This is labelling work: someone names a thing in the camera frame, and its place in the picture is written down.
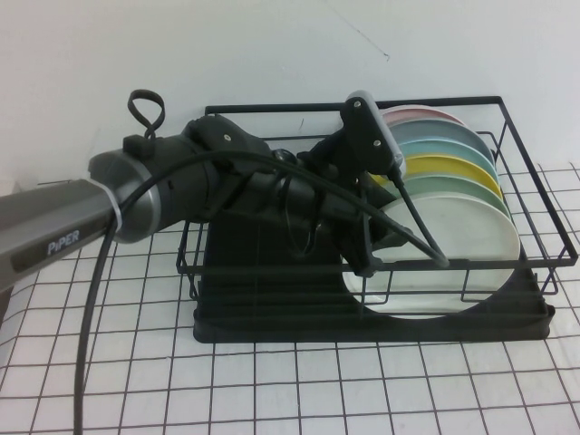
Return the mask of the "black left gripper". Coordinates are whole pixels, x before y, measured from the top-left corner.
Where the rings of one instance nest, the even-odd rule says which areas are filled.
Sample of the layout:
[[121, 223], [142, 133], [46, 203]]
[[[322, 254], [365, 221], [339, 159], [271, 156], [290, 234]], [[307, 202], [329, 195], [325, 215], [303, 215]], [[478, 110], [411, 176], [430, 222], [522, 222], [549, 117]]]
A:
[[376, 183], [366, 185], [365, 169], [343, 134], [319, 141], [311, 149], [311, 161], [317, 175], [368, 206], [362, 212], [339, 198], [328, 198], [333, 244], [355, 275], [371, 277], [378, 265], [372, 247], [402, 247], [408, 243], [406, 236], [368, 217], [384, 215], [385, 208], [397, 197]]

